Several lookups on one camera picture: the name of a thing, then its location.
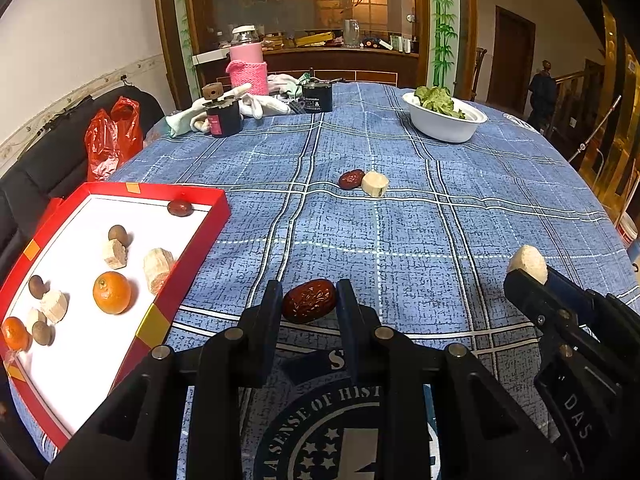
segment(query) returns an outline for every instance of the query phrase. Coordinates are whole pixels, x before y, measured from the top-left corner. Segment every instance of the white bowl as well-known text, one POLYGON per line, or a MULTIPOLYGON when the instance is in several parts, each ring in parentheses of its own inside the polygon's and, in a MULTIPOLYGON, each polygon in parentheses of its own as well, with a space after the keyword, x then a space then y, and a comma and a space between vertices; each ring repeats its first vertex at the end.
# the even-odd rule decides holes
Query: white bowl
POLYGON ((458 119, 447 115, 432 112, 420 106, 413 92, 407 92, 402 96, 409 105, 411 122, 422 133, 443 140, 444 142, 466 142, 476 132, 478 124, 486 121, 486 115, 477 108, 453 97, 453 108, 465 113, 466 119, 458 119))

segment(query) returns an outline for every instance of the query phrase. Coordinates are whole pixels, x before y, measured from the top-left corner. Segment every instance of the brown nut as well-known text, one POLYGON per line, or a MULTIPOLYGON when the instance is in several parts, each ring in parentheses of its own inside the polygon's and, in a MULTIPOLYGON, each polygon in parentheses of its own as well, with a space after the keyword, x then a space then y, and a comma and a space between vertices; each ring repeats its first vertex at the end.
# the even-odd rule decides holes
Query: brown nut
POLYGON ((335 308, 335 287, 329 280, 311 280, 292 288, 282 301, 282 315, 292 323, 308 323, 335 308))
POLYGON ((33 340, 39 345, 46 346, 51 343, 51 328, 43 321, 36 321, 31 329, 33 340))
POLYGON ((189 216, 193 213, 193 205, 186 200, 171 200, 166 205, 166 209, 174 216, 189 216))
POLYGON ((129 246, 129 235, 127 234, 127 230, 121 225, 114 225, 109 229, 109 240, 117 240, 123 246, 129 246))
POLYGON ((356 189, 362 183, 363 177, 364 171, 362 170, 347 171, 338 179, 338 186, 341 189, 356 189))
POLYGON ((34 274, 29 278, 29 292, 36 300, 41 300, 44 293, 49 289, 42 281, 42 278, 37 274, 34 274))

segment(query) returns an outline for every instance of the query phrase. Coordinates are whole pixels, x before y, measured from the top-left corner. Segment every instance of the green leafy vegetable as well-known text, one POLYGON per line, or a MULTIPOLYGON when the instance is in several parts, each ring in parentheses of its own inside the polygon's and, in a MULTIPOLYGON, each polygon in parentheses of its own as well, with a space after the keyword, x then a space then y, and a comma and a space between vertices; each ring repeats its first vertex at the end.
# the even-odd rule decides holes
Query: green leafy vegetable
POLYGON ((462 111, 455 111, 453 109, 453 99, 451 99, 451 94, 447 88, 437 86, 427 88, 426 86, 420 86, 415 89, 414 95, 420 99, 420 106, 422 108, 427 108, 427 110, 449 117, 466 119, 462 111))

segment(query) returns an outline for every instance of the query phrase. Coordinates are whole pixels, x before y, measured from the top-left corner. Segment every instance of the blue tablecloth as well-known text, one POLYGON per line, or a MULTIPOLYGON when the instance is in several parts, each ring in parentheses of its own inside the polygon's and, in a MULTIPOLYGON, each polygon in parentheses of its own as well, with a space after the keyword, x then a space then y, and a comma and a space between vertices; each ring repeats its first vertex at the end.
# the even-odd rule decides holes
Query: blue tablecloth
MULTIPOLYGON (((165 137, 117 172, 114 180, 219 187, 230 203, 167 343, 202 345, 257 303, 271 278, 285 291, 312 278, 349 278, 384 324, 420 344, 472 349, 546 431, 532 385, 537 333, 504 298, 507 262, 534 245, 575 283, 636 307, 625 250, 578 174, 525 123, 478 106, 489 121, 469 142, 446 144, 412 127, 405 91, 337 84, 332 113, 245 120, 227 139, 165 137), (355 168, 388 176, 386 195, 339 189, 338 177, 355 168)), ((335 316, 283 324, 279 342, 269 388, 242 394, 247 478, 346 478, 375 462, 379 392, 345 390, 340 351, 331 351, 340 347, 335 316), (315 358, 316 349, 328 351, 315 358), (314 378, 296 384, 310 370, 314 378)), ((55 448, 18 406, 51 459, 55 448)))

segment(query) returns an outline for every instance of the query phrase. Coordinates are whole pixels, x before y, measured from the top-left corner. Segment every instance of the wooden railing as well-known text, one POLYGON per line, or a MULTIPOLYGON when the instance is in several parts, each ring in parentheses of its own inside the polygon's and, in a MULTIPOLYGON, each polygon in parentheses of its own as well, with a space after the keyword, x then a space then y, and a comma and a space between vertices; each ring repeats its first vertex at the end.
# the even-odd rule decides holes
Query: wooden railing
POLYGON ((604 67, 600 66, 556 78, 556 109, 544 135, 565 158, 593 131, 603 78, 604 67))

